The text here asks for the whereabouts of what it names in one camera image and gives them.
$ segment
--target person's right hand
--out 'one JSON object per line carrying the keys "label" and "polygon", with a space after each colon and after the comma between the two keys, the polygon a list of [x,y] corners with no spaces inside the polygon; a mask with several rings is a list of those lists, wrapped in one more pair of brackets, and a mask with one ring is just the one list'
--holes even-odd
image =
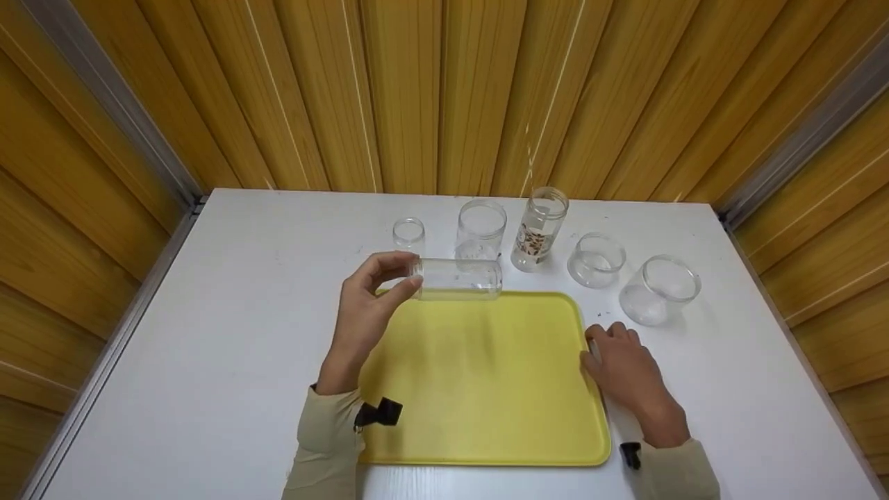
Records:
{"label": "person's right hand", "polygon": [[411,266],[419,258],[409,252],[373,254],[342,282],[336,328],[331,348],[321,364],[317,394],[342,394],[357,389],[361,367],[382,338],[395,309],[420,289],[423,279],[404,279],[385,294],[377,294],[377,289],[391,279],[410,275]]}
{"label": "person's right hand", "polygon": [[685,411],[667,391],[661,370],[651,352],[639,342],[635,330],[614,323],[587,328],[588,341],[596,343],[600,362],[587,351],[581,364],[599,388],[636,416],[645,441],[656,448],[673,448],[690,439]]}

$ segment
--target person's left hand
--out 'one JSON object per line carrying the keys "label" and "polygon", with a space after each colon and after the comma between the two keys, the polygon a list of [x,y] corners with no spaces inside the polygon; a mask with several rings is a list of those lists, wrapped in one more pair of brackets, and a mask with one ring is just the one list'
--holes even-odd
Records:
{"label": "person's left hand", "polygon": [[422,278],[405,279],[382,295],[376,294],[377,288],[407,276],[419,258],[409,252],[373,254],[343,281],[333,342],[321,366],[317,394],[342,394],[358,387],[361,366],[380,342],[398,306],[420,289]]}

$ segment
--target wooden wall panel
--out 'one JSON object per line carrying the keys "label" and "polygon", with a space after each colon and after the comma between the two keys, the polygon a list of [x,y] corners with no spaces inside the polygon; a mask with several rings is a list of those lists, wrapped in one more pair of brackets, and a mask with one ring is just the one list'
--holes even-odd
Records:
{"label": "wooden wall panel", "polygon": [[328,190],[300,87],[269,0],[195,2],[253,135],[284,190]]}
{"label": "wooden wall panel", "polygon": [[167,234],[23,73],[0,54],[0,165],[136,278]]}
{"label": "wooden wall panel", "polygon": [[72,4],[204,190],[241,187],[136,0]]}
{"label": "wooden wall panel", "polygon": [[331,187],[382,192],[356,0],[276,6]]}
{"label": "wooden wall panel", "polygon": [[793,333],[828,391],[889,375],[889,282],[809,319]]}
{"label": "wooden wall panel", "polygon": [[14,365],[0,363],[0,397],[65,413],[76,395],[74,388],[35,377]]}
{"label": "wooden wall panel", "polygon": [[275,188],[191,2],[137,0],[189,97],[245,188]]}
{"label": "wooden wall panel", "polygon": [[111,334],[138,286],[2,169],[0,282],[102,338]]}
{"label": "wooden wall panel", "polygon": [[439,194],[491,192],[524,19],[525,0],[444,3]]}
{"label": "wooden wall panel", "polygon": [[652,200],[679,201],[685,198],[778,83],[797,64],[844,1],[788,0],[697,133],[670,167],[669,173],[652,194]]}
{"label": "wooden wall panel", "polygon": [[889,454],[889,379],[833,395],[840,415],[867,458]]}
{"label": "wooden wall panel", "polygon": [[528,196],[547,184],[611,5],[610,0],[528,2],[493,195]]}
{"label": "wooden wall panel", "polygon": [[181,210],[170,192],[44,37],[19,0],[0,0],[0,49],[166,231],[172,233],[179,223]]}
{"label": "wooden wall panel", "polygon": [[847,0],[685,201],[725,204],[885,32],[889,2]]}
{"label": "wooden wall panel", "polygon": [[15,498],[61,418],[0,398],[0,498]]}
{"label": "wooden wall panel", "polygon": [[[0,366],[6,367],[0,395],[64,412],[102,345],[98,337],[0,284]],[[11,383],[36,384],[39,391],[12,393]]]}
{"label": "wooden wall panel", "polygon": [[361,2],[387,193],[436,194],[442,1]]}
{"label": "wooden wall panel", "polygon": [[701,2],[599,198],[648,199],[654,193],[783,4]]}
{"label": "wooden wall panel", "polygon": [[792,327],[889,278],[889,186],[761,275]]}
{"label": "wooden wall panel", "polygon": [[698,5],[615,2],[549,184],[595,198]]}
{"label": "wooden wall panel", "polygon": [[764,272],[889,184],[889,94],[885,94],[753,214],[737,233]]}

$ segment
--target tabletop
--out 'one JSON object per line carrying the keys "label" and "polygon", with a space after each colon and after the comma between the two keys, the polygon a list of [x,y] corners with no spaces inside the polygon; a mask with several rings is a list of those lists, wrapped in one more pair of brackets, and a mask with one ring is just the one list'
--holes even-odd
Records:
{"label": "tabletop", "polygon": [[[424,222],[425,256],[452,257],[469,199],[215,190],[44,499],[278,499],[341,281],[391,249],[401,217]],[[679,321],[635,329],[707,449],[723,498],[880,497],[709,206],[572,200],[549,261],[523,273],[509,251],[525,201],[498,201],[509,216],[504,289],[568,294],[586,324],[633,325],[617,292],[652,255],[676,255],[700,274],[701,294]],[[627,250],[620,282],[601,290],[565,268],[593,230]],[[605,404],[614,450],[600,467],[373,466],[360,469],[360,490],[365,499],[630,499],[617,446],[639,430]]]}

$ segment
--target glass cup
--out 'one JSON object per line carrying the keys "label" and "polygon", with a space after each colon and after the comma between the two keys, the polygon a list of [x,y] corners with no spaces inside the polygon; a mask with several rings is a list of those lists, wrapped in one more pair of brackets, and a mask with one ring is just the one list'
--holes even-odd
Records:
{"label": "glass cup", "polygon": [[410,276],[418,275],[423,285],[413,298],[422,301],[491,301],[503,289],[497,261],[419,259]]}
{"label": "glass cup", "polygon": [[392,243],[397,250],[422,255],[426,246],[426,228],[416,217],[398,219],[392,224]]}
{"label": "glass cup", "polygon": [[568,274],[587,288],[603,288],[617,281],[618,271],[627,261],[623,246],[608,235],[583,235],[568,259]]}
{"label": "glass cup", "polygon": [[460,209],[457,219],[457,259],[494,261],[500,257],[506,211],[489,199],[473,199]]}
{"label": "glass cup", "polygon": [[701,278],[670,255],[655,255],[642,264],[619,296],[633,321],[656,327],[674,318],[701,291]]}
{"label": "glass cup", "polygon": [[531,193],[510,257],[516,269],[530,272],[547,260],[567,214],[568,197],[562,191],[543,187]]}

